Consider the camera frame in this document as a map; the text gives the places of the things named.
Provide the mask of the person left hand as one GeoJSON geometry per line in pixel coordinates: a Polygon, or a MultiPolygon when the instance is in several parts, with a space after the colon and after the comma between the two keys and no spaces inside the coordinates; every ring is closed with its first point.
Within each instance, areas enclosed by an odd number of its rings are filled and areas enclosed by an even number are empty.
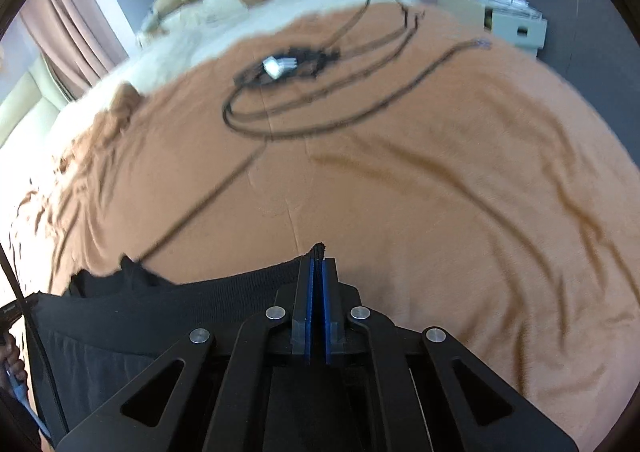
{"type": "Polygon", "coordinates": [[[19,383],[25,383],[27,380],[25,362],[21,358],[20,347],[17,346],[15,338],[10,333],[6,333],[1,337],[0,363],[1,388],[10,394],[12,387],[9,375],[12,375],[19,383]]]}

